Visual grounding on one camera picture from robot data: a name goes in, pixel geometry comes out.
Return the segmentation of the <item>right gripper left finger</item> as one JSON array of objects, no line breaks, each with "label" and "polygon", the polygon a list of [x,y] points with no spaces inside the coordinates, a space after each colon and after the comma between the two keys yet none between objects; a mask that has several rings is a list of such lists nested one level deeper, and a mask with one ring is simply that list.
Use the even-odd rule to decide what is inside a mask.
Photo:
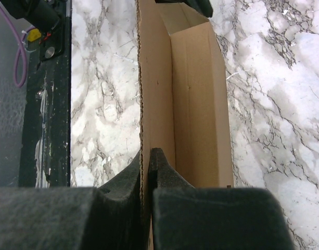
[{"label": "right gripper left finger", "polygon": [[145,249],[139,156],[101,187],[0,188],[0,249]]}]

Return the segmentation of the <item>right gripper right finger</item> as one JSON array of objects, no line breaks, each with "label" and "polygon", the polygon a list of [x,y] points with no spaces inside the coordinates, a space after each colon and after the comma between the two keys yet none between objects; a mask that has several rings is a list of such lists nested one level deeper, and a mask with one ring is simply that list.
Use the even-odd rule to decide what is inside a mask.
[{"label": "right gripper right finger", "polygon": [[155,249],[293,249],[277,199],[260,188],[195,188],[150,152]]}]

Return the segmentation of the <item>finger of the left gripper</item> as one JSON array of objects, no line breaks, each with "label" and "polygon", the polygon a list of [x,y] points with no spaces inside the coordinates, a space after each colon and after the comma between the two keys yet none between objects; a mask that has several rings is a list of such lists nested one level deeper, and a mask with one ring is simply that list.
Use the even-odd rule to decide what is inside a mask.
[{"label": "finger of the left gripper", "polygon": [[156,3],[185,3],[207,18],[213,16],[213,8],[209,0],[155,0]]}]

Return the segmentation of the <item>cardboard box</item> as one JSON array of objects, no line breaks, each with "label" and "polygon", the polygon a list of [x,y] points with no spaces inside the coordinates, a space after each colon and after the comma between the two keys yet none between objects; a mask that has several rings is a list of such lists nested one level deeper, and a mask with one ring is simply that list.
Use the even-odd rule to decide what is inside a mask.
[{"label": "cardboard box", "polygon": [[197,188],[234,185],[225,65],[208,18],[184,3],[137,1],[140,198],[150,233],[150,151]]}]

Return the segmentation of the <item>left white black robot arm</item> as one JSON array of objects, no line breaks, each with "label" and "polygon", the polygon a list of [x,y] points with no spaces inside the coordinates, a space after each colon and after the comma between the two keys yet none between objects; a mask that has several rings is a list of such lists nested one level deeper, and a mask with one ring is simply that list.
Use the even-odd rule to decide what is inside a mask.
[{"label": "left white black robot arm", "polygon": [[[210,18],[213,8],[207,0],[183,1],[203,16]],[[48,32],[55,28],[60,18],[46,1],[1,1],[1,4],[15,19],[25,19],[41,31]]]}]

